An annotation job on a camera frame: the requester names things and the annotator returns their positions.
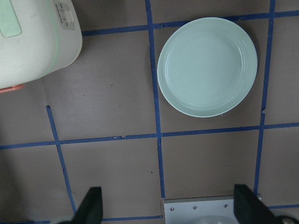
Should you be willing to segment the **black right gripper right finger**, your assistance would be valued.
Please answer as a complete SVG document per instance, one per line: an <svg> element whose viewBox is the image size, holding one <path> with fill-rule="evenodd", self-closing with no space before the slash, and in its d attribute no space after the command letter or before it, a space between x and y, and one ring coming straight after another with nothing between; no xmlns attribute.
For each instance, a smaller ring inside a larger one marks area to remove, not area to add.
<svg viewBox="0 0 299 224"><path fill-rule="evenodd" d="M273 213L245 184L234 185L234 216L240 224L277 224Z"/></svg>

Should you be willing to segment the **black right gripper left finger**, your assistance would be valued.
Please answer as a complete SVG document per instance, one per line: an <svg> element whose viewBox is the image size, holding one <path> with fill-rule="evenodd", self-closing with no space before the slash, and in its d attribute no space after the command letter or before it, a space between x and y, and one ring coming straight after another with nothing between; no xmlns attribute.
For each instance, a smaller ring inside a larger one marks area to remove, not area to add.
<svg viewBox="0 0 299 224"><path fill-rule="evenodd" d="M68 224L100 224L103 219L101 187L91 187Z"/></svg>

